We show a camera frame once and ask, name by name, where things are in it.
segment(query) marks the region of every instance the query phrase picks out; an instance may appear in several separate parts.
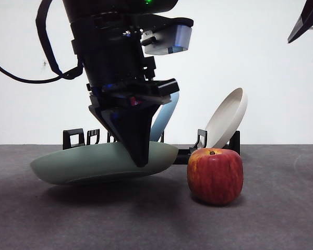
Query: red apple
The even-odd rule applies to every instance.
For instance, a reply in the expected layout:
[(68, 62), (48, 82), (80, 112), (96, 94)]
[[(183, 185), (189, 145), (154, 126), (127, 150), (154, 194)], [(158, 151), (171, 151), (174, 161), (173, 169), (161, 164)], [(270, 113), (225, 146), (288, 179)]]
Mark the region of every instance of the red apple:
[(189, 158), (187, 179), (190, 190), (200, 200), (227, 205), (242, 190), (244, 172), (241, 157), (228, 149), (198, 149)]

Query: white wall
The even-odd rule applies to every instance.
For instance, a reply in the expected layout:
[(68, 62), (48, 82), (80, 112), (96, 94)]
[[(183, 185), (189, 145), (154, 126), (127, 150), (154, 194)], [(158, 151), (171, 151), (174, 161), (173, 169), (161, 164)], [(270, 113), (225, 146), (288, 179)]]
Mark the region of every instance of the white wall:
[[(35, 29), (39, 2), (0, 0), (0, 64), (29, 79), (54, 76)], [(157, 79), (175, 77), (181, 89), (168, 143), (194, 142), (197, 129), (239, 86), (249, 98), (242, 143), (313, 143), (313, 31), (287, 44), (304, 2), (179, 0), (165, 14), (195, 21), (189, 51), (156, 58)], [(53, 1), (48, 31), (61, 69), (74, 67), (62, 1)], [(0, 144), (61, 144), (64, 129), (100, 127), (88, 111), (86, 83), (83, 75), (30, 85), (0, 73)]]

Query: dish rack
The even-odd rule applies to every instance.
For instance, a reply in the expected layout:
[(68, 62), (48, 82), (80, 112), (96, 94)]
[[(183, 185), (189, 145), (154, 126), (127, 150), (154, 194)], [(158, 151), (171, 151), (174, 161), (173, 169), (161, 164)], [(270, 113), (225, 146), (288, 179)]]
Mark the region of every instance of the dish rack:
[[(71, 136), (78, 135), (79, 142), (77, 144), (71, 144)], [(164, 143), (164, 131), (161, 135), (160, 142)], [(87, 131), (87, 142), (85, 143), (85, 134), (83, 129), (71, 129), (71, 130), (64, 130), (63, 131), (63, 150), (74, 148), (74, 147), (81, 147), (90, 145), (91, 137), (96, 136), (96, 143), (100, 142), (100, 129), (94, 129)], [(111, 137), (113, 138), (113, 142), (116, 142), (116, 139), (108, 132), (107, 133), (107, 143), (111, 142)], [(189, 158), (191, 154), (198, 149), (198, 144), (200, 142), (201, 137), (203, 138), (203, 148), (207, 146), (208, 140), (208, 132), (203, 129), (197, 130), (197, 141), (193, 147), (189, 148), (179, 148), (176, 160), (174, 161), (174, 165), (186, 165), (188, 164)], [(233, 136), (230, 139), (230, 142), (226, 144), (223, 149), (230, 149), (237, 152), (240, 155), (240, 131), (235, 131)]]

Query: green bowl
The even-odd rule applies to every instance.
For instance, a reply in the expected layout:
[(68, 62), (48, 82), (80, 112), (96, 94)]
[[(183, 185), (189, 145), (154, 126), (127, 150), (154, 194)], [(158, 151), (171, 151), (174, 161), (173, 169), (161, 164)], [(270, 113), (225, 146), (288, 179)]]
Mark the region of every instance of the green bowl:
[(175, 146), (150, 142), (149, 162), (138, 168), (120, 142), (66, 149), (42, 156), (30, 166), (36, 176), (50, 184), (109, 182), (149, 176), (170, 167)]

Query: gray surface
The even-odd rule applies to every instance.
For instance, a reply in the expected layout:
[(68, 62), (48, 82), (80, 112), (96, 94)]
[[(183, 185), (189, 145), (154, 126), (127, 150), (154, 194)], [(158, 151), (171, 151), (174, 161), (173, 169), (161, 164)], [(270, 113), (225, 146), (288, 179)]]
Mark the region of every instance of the gray surface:
[(313, 145), (242, 146), (229, 206), (190, 196), (186, 166), (96, 186), (53, 186), (28, 164), (60, 146), (0, 146), (0, 250), (313, 249)]

